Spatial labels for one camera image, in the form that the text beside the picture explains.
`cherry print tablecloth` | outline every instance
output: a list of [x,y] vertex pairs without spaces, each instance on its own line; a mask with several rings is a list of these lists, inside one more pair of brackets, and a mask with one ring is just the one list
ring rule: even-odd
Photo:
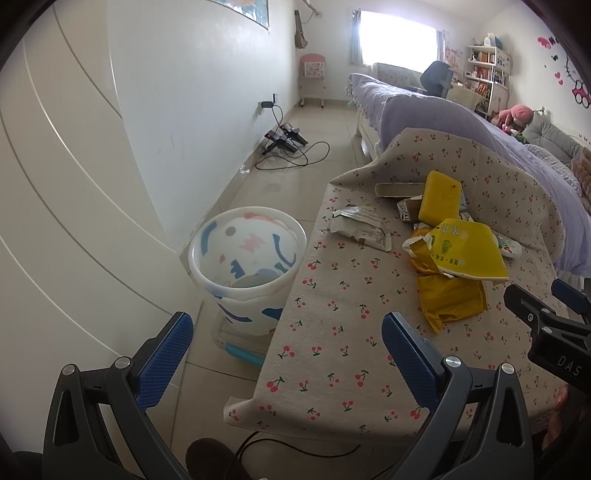
[[[393,201],[375,197],[374,185],[425,181],[435,169],[462,182],[476,221],[523,245],[521,258],[506,260],[511,281],[566,315],[550,294],[564,229],[536,180],[473,141],[406,129],[376,161],[328,185],[254,397],[230,399],[226,422],[292,436],[409,443],[428,411],[414,401],[381,340],[382,318],[390,311],[401,312],[444,355],[482,368],[512,363],[530,418],[544,421],[562,381],[527,359],[528,328],[505,308],[503,285],[484,282],[488,309],[444,324],[439,335],[420,312],[418,275],[401,249],[411,225],[400,222]],[[350,202],[375,206],[391,230],[391,252],[327,231],[332,212]],[[466,408],[461,430],[472,414]]]

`brown slipper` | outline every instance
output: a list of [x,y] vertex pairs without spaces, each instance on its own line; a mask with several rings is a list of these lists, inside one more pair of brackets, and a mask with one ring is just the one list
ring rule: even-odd
[[210,438],[193,442],[185,455],[187,470],[194,480],[252,480],[238,460],[226,476],[233,460],[234,453],[228,447]]

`ceiling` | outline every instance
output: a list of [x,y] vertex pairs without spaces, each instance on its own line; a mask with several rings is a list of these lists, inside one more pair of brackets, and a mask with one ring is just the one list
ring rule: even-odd
[[473,22],[475,26],[484,25],[509,5],[520,0],[423,0],[456,17]]

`bookshelf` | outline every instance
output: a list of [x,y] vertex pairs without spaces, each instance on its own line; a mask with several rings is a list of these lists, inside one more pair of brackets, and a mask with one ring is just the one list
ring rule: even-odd
[[507,107],[511,57],[500,48],[483,45],[471,45],[468,51],[465,79],[470,89],[486,98],[476,112],[490,120]]

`yellow sponge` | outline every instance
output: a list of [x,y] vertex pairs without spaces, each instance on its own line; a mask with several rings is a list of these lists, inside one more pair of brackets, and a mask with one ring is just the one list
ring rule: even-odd
[[428,225],[437,226],[446,218],[458,218],[461,197],[460,182],[433,170],[427,175],[418,219]]

